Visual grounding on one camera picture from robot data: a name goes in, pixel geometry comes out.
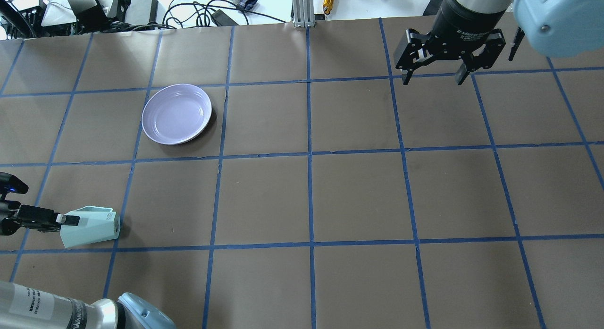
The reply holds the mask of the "black gripper, image-right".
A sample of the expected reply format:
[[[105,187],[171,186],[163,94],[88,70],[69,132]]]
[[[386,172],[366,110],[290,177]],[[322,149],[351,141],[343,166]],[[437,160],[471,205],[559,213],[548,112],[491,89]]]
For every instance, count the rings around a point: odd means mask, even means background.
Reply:
[[[21,226],[39,232],[60,232],[63,226],[78,226],[80,216],[65,215],[54,210],[18,201],[0,202],[0,235],[15,234]]]

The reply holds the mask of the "black gripper, image-left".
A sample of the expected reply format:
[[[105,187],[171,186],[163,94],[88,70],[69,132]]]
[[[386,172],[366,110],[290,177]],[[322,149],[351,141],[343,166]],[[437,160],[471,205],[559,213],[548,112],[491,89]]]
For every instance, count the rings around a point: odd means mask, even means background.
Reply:
[[[502,30],[496,27],[504,13],[481,13],[458,0],[443,0],[431,30],[421,34],[408,28],[395,50],[402,84],[408,85],[414,71],[435,61],[462,61],[455,73],[457,85],[477,69],[492,68],[506,45]]]

